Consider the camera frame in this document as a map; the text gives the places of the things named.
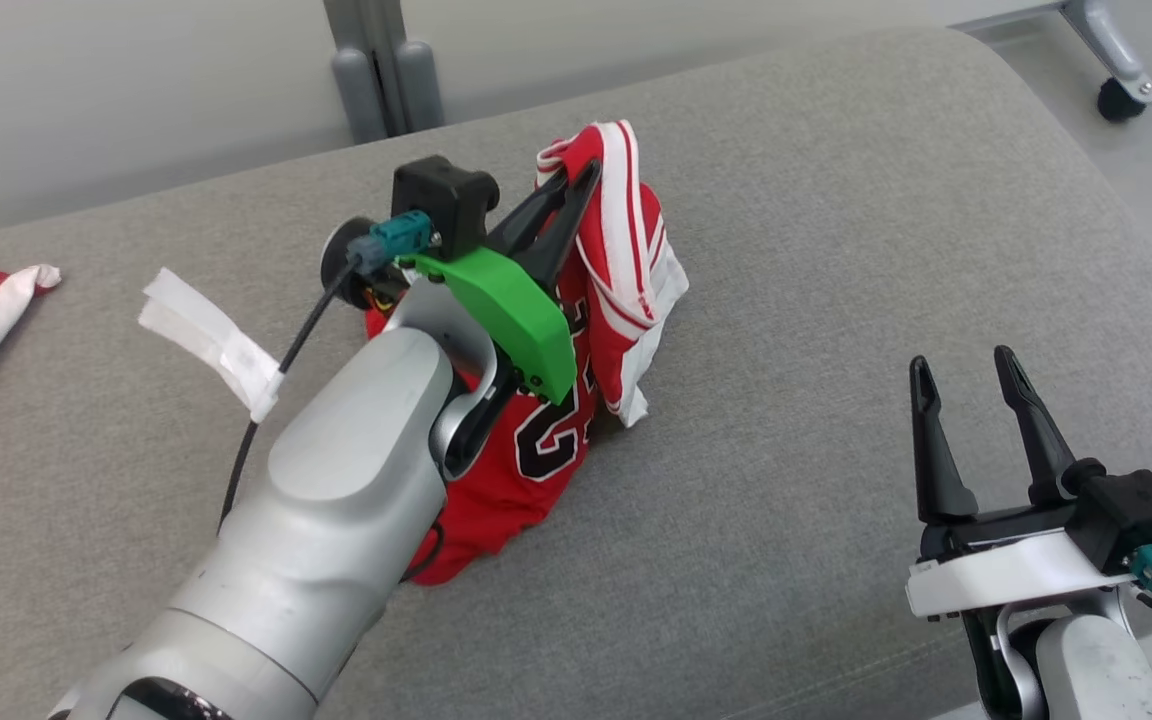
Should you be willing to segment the grey wheeled frame leg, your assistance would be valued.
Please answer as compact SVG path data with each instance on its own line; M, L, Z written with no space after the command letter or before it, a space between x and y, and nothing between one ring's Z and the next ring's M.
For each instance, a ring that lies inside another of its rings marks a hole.
M1096 99L1107 123L1130 122L1152 105L1152 78L1117 26L1107 0L929 0L929 13L945 26L975 32L1043 14L1056 14L1071 26L1108 73Z

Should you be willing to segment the red basketball jersey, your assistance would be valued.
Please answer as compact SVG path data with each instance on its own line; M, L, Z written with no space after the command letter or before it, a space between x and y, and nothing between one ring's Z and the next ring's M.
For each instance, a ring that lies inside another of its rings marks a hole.
M536 158L536 179L577 173L599 161L576 247L559 274L559 300L573 305L579 378L561 404L516 393L484 450L450 484L439 530L422 541L415 582L449 582L472 561L502 551L547 520L588 456L598 420L631 427L644 418L641 382L664 323L689 290L653 188L641 181L639 146L626 120L594 122L558 138Z

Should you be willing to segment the white tape tag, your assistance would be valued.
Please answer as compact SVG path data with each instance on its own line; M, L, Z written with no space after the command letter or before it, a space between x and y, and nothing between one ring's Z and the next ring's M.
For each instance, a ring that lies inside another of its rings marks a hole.
M138 314L141 327L214 369L250 411L250 420L262 424L285 381L279 361L172 270L159 270L143 293L147 300Z

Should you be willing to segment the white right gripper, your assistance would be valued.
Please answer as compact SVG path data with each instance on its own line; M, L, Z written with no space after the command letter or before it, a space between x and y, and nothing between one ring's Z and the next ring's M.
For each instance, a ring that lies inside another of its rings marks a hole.
M1018 420L1030 470L1029 501L1070 503L1062 477L1075 462L1047 406L1006 344L995 351L1005 404ZM905 598L918 617L988 609L1087 589L1132 582L1126 568L1111 574L1085 558L1064 532L1074 507L979 511L977 497L961 479L940 419L941 396L931 365L915 356L909 367L916 514L929 525L919 558L910 568Z

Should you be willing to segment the grey partition post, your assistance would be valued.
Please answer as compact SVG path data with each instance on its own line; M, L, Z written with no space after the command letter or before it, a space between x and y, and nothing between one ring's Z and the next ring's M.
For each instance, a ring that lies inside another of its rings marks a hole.
M323 0L335 51L329 61L353 143L445 124L435 58L407 35L401 0Z

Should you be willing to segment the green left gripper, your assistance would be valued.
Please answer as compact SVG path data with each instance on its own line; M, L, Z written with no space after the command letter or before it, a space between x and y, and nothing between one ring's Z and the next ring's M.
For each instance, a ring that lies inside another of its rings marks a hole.
M440 279L521 370L526 387L553 404L570 396L577 376L570 328L553 297L600 181L602 160L591 159L573 179L561 167L488 232L488 249L456 260L404 256L404 265L429 281ZM525 255L526 270L509 259Z

